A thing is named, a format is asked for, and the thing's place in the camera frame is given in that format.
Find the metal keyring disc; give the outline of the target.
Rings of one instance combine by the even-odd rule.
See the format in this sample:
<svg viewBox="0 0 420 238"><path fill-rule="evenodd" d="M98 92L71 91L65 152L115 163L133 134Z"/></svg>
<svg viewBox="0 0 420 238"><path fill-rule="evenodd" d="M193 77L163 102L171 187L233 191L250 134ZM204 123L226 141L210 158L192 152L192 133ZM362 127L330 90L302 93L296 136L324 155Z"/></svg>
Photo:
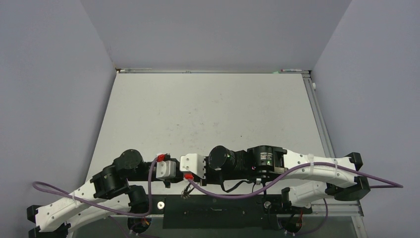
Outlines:
<svg viewBox="0 0 420 238"><path fill-rule="evenodd" d="M190 197L191 192L194 190L195 188L191 185L188 184L183 191L181 192L181 198L182 199L188 199Z"/></svg>

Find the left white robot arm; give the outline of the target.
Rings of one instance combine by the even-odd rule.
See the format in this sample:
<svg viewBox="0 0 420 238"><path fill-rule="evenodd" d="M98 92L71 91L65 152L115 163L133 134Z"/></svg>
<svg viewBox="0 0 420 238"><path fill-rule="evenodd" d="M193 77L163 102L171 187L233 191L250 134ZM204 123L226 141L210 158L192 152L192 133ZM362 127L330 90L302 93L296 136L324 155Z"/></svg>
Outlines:
<svg viewBox="0 0 420 238"><path fill-rule="evenodd" d="M183 159L159 154L144 161L135 149L124 151L99 173L72 192L35 181L32 186L60 199L48 205L27 208L27 218L35 224L31 238L65 238L80 226L112 215L144 218L163 209L153 198L152 182L162 181L169 188L184 178Z"/></svg>

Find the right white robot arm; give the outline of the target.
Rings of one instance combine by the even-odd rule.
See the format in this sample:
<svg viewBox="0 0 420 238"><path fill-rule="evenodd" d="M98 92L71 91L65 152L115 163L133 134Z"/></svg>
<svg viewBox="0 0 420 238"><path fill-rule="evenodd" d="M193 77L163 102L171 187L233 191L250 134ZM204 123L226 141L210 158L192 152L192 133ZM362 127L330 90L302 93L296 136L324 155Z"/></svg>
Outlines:
<svg viewBox="0 0 420 238"><path fill-rule="evenodd" d="M227 200L254 197L282 179L305 180L302 185L285 187L281 191L281 208L293 212L298 207L309 208L313 201L325 198L338 201L362 199L370 191L367 177L358 173L362 166L362 156L357 152L343 158L326 158L267 145L246 151L232 151L219 145L208 156L196 153L182 156L180 171L185 180L200 192ZM249 194L221 195L197 185L200 181L223 186L226 180L260 183L263 187Z"/></svg>

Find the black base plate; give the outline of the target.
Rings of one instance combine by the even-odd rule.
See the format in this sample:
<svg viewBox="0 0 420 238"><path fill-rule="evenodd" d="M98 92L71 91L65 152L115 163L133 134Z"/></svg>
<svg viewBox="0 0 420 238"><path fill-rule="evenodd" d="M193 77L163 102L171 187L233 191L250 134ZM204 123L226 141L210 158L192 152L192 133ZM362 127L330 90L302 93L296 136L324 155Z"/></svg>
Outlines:
<svg viewBox="0 0 420 238"><path fill-rule="evenodd" d="M300 214L311 214L311 208L293 207L282 202L280 195L257 195L247 199L227 200L207 195L154 195L151 215L163 216L165 229L233 229L259 227L279 229L294 223Z"/></svg>

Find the marker pen on rail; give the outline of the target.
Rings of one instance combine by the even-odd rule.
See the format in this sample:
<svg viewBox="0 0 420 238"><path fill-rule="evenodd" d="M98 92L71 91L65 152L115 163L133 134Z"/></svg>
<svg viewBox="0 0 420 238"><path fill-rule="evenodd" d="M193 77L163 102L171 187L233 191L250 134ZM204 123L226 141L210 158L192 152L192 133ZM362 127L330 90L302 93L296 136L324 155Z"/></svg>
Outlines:
<svg viewBox="0 0 420 238"><path fill-rule="evenodd" d="M281 69L281 72L303 72L301 69Z"/></svg>

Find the aluminium frame rail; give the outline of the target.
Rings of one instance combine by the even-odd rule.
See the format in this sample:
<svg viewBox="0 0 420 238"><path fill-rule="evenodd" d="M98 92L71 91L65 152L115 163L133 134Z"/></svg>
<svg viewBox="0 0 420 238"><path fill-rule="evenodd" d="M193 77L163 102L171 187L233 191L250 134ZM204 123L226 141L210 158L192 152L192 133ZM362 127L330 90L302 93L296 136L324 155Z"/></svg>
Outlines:
<svg viewBox="0 0 420 238"><path fill-rule="evenodd" d="M318 103L314 82L311 78L311 72L305 71L302 74L304 85L308 94L311 109L315 118L315 123L321 139L321 144L327 157L335 157L335 153L332 147L332 143L328 134L328 130ZM333 211L340 213L340 216L363 216L363 209L360 201L336 201L328 199L328 205L333 206Z"/></svg>

